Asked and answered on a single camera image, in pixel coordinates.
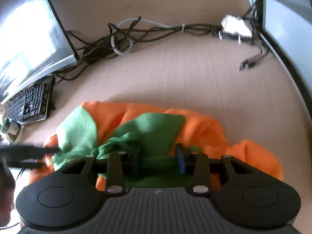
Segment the monitor screen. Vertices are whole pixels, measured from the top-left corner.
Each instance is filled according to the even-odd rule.
[[[0,102],[77,61],[49,0],[0,0]]]
[[[312,96],[312,0],[263,0],[263,29]]]

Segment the metal bolt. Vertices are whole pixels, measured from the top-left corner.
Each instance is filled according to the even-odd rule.
[[[120,193],[122,192],[122,187],[121,186],[110,186],[107,188],[107,192],[109,193]]]
[[[206,193],[206,192],[209,191],[209,188],[206,187],[206,186],[195,186],[195,187],[193,188],[193,191],[194,191],[195,193]]]

